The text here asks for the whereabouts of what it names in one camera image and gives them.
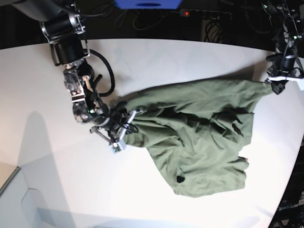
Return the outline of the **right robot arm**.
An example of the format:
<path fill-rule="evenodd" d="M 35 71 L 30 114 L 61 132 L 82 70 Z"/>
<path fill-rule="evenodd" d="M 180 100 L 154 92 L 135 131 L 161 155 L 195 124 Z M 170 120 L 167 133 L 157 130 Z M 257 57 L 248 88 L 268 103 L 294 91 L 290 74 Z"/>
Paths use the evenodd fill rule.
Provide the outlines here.
<path fill-rule="evenodd" d="M 82 19 L 102 17 L 104 13 L 83 14 L 72 0 L 11 0 L 8 2 L 26 16 L 40 24 L 41 31 L 50 46 L 55 66 L 64 66 L 64 84 L 71 95 L 74 118 L 82 124 L 92 124 L 91 133 L 96 133 L 113 148 L 125 148 L 124 136 L 138 132 L 132 125 L 137 111 L 128 112 L 126 102 L 109 107 L 102 99 L 115 88 L 113 70 L 104 56 L 89 49 L 85 39 Z M 87 57 L 94 55 L 105 65 L 110 76 L 110 89 L 105 93 L 97 91 L 102 75 L 95 76 Z"/>

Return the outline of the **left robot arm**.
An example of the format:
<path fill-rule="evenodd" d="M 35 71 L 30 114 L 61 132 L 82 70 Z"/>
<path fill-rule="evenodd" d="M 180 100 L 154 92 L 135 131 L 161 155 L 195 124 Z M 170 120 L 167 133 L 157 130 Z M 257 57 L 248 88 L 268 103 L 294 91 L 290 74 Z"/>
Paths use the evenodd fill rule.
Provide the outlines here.
<path fill-rule="evenodd" d="M 275 53 L 267 56 L 266 84 L 275 94 L 285 90 L 289 81 L 304 78 L 304 67 L 298 54 L 298 45 L 304 41 L 304 2 L 302 0 L 263 0 L 262 7 L 275 29 Z"/>

